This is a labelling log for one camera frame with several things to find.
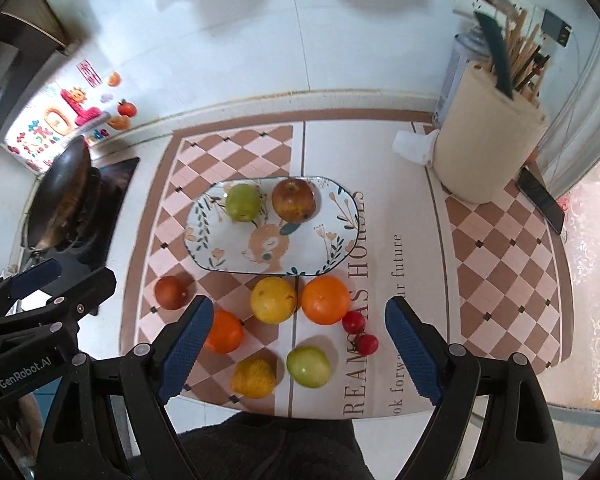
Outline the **dark red plum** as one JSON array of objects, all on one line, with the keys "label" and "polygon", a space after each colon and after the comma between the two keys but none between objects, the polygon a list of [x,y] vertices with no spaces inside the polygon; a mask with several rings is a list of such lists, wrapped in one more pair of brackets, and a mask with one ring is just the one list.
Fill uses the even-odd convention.
[{"label": "dark red plum", "polygon": [[167,275],[156,281],[154,295],[163,309],[178,310],[186,305],[188,291],[177,276]]}]

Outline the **small orange tangerine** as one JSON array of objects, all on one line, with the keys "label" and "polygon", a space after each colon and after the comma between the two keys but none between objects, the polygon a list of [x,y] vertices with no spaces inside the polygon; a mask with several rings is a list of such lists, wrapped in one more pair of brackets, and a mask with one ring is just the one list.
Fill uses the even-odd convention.
[{"label": "small orange tangerine", "polygon": [[227,310],[217,310],[204,348],[215,354],[227,354],[237,350],[244,339],[242,322]]}]

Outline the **red cherry tomato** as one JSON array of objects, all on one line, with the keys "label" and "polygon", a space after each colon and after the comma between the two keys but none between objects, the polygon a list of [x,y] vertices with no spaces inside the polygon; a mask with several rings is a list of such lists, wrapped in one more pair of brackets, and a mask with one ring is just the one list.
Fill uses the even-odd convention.
[{"label": "red cherry tomato", "polygon": [[344,331],[349,335],[362,334],[366,326],[366,318],[358,311],[348,311],[341,319]]},{"label": "red cherry tomato", "polygon": [[379,348],[378,338],[372,334],[360,333],[355,337],[354,348],[360,356],[371,356]]}]

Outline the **yellow bumpy citrus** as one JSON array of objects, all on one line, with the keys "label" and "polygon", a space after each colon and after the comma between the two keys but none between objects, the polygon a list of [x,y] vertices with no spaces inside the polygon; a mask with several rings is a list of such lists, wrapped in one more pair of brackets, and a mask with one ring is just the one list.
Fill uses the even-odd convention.
[{"label": "yellow bumpy citrus", "polygon": [[234,368],[230,388],[234,393],[248,399],[263,399],[271,394],[276,386],[273,367],[264,359],[248,358]]}]

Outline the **large green apple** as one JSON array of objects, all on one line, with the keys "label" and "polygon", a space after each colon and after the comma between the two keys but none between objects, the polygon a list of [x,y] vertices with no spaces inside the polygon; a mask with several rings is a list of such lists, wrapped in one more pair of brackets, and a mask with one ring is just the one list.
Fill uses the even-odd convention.
[{"label": "large green apple", "polygon": [[287,356],[286,367],[292,379],[306,388],[321,388],[332,376],[326,354],[315,347],[294,348]]}]

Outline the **yellow round fruit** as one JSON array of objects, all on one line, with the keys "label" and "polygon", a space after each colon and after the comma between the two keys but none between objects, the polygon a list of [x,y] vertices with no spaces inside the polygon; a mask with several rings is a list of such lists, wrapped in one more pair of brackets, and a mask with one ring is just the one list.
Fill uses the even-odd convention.
[{"label": "yellow round fruit", "polygon": [[296,310],[296,290],[283,278],[262,278],[251,292],[250,307],[253,315],[264,324],[283,323]]}]

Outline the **large orange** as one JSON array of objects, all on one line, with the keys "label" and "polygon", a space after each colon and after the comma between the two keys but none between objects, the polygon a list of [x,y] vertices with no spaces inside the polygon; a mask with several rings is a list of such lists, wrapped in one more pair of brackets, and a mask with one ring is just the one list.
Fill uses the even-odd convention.
[{"label": "large orange", "polygon": [[304,315],[318,325],[340,322],[350,309],[347,286],[331,275],[322,275],[307,282],[300,295]]}]

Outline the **black wok pan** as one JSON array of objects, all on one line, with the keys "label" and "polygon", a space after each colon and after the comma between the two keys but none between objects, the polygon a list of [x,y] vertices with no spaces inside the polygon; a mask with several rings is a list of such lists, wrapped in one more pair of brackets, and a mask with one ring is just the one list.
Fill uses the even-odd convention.
[{"label": "black wok pan", "polygon": [[83,136],[68,142],[36,190],[22,230],[32,252],[63,252],[83,238],[102,195],[102,175],[92,165]]}]

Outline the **checkered brown pink mat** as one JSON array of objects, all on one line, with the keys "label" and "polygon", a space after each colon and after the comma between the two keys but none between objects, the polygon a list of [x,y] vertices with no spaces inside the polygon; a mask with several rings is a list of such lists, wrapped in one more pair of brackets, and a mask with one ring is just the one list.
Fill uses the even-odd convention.
[{"label": "checkered brown pink mat", "polygon": [[[174,134],[155,173],[140,217],[129,272],[123,279],[119,346],[154,340],[178,314],[158,305],[159,278],[178,276],[192,295],[242,321],[244,339],[229,354],[202,352],[184,394],[223,408],[298,418],[371,418],[425,411],[385,326],[386,302],[402,296],[449,342],[475,356],[524,354],[542,373],[569,352],[572,295],[562,242],[514,184],[490,203],[472,206],[448,194],[434,173],[392,150],[398,131],[426,133],[408,120],[277,119],[257,126]],[[358,202],[358,242],[336,266],[351,306],[378,338],[360,356],[340,324],[321,326],[296,313],[278,325],[252,314],[257,275],[201,269],[185,246],[194,200],[215,183],[240,178],[307,176],[334,180]],[[321,349],[332,376],[306,388],[286,359],[297,347]],[[248,358],[273,367],[276,386],[263,399],[230,388]]]}]

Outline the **black smartphone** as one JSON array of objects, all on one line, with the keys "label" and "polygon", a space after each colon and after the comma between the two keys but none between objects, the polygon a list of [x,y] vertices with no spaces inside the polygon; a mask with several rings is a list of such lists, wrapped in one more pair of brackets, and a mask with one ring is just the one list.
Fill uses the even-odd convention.
[{"label": "black smartphone", "polygon": [[527,167],[521,168],[516,185],[542,214],[550,228],[557,235],[562,234],[565,211]]}]

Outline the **red brown apple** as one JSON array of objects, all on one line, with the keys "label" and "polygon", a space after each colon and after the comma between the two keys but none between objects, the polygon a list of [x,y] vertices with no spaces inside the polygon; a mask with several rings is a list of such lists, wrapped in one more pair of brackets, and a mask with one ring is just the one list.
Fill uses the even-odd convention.
[{"label": "red brown apple", "polygon": [[271,200],[279,218],[290,223],[308,221],[316,211],[312,188],[308,182],[298,178],[278,182],[273,188]]}]

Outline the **white folded tissue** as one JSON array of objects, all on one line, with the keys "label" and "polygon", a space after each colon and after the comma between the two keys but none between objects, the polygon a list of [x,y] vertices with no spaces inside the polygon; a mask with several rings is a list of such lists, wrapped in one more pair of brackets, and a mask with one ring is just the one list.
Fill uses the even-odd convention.
[{"label": "white folded tissue", "polygon": [[439,133],[438,129],[426,134],[398,131],[393,140],[392,150],[413,164],[431,167]]}]

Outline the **wooden chopsticks bundle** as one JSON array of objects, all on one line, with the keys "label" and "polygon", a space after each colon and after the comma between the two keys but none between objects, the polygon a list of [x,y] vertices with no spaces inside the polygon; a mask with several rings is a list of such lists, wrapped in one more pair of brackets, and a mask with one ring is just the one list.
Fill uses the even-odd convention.
[{"label": "wooden chopsticks bundle", "polygon": [[540,25],[528,30],[529,12],[524,8],[516,11],[516,18],[505,15],[504,25],[498,28],[508,63],[510,90],[539,107],[550,55],[541,52]]}]

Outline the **silver spray can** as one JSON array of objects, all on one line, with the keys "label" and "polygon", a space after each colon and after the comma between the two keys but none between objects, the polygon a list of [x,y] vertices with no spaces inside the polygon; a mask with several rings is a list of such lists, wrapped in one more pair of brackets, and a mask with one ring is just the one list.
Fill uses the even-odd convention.
[{"label": "silver spray can", "polygon": [[486,38],[479,26],[454,37],[450,62],[446,68],[442,90],[432,115],[436,127],[443,124],[449,113],[466,66],[470,62],[486,62],[489,54]]}]

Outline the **white wall socket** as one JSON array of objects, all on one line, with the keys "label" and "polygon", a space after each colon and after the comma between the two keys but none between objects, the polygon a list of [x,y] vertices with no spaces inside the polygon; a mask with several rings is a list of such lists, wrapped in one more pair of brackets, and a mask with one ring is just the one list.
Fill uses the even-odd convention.
[{"label": "white wall socket", "polygon": [[[527,17],[522,26],[522,34],[528,36],[536,24],[541,24],[544,10],[535,6],[528,0],[509,0],[516,6],[518,12],[522,9],[527,11]],[[495,18],[501,27],[505,26],[506,18],[503,13],[496,10],[494,6],[486,3],[484,0],[454,0],[453,12],[458,15],[467,16],[468,18],[474,17],[474,12],[480,11],[485,14],[489,14],[492,18]]]}]

